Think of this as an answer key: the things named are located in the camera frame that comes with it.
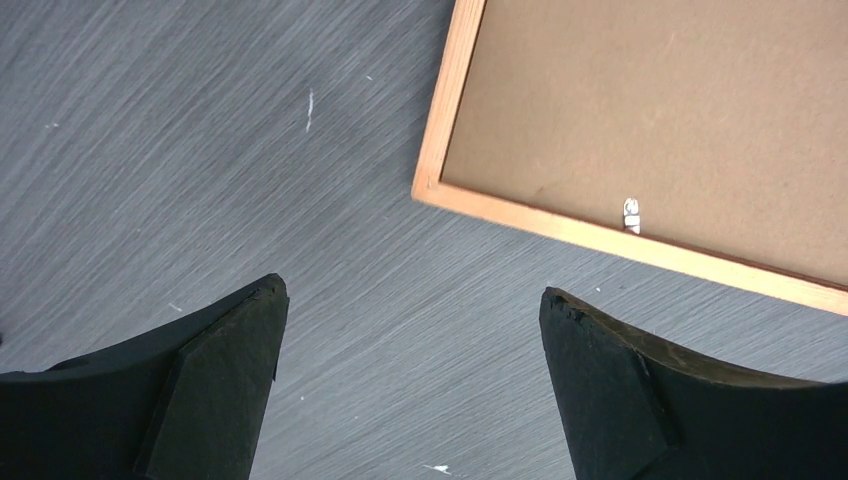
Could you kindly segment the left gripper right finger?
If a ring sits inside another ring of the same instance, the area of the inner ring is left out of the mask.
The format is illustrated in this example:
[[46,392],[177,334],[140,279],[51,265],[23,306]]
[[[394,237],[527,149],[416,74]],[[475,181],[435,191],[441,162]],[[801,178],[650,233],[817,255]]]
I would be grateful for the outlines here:
[[557,288],[541,338],[579,479],[843,479],[847,386],[766,373]]

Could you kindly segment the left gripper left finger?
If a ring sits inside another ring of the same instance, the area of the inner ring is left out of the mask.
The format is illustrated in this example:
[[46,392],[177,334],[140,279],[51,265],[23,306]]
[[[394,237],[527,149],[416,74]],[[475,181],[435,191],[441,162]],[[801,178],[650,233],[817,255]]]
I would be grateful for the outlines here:
[[289,297],[266,275],[45,371],[1,377],[5,479],[246,479]]

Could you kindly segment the orange wooden picture frame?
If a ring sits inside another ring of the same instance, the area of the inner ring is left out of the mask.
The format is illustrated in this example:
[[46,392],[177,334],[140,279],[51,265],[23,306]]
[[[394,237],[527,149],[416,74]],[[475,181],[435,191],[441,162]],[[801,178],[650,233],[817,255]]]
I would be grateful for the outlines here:
[[846,314],[847,289],[841,285],[674,245],[626,229],[606,228],[443,182],[443,167],[485,9],[485,0],[458,1],[453,7],[411,184],[414,200],[725,286]]

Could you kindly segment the brown cardboard backing board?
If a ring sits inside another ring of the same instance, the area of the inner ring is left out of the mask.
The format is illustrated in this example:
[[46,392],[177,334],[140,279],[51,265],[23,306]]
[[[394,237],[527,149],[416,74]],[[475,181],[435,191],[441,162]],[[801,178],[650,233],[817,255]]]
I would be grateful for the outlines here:
[[447,183],[847,281],[843,1],[490,1]]

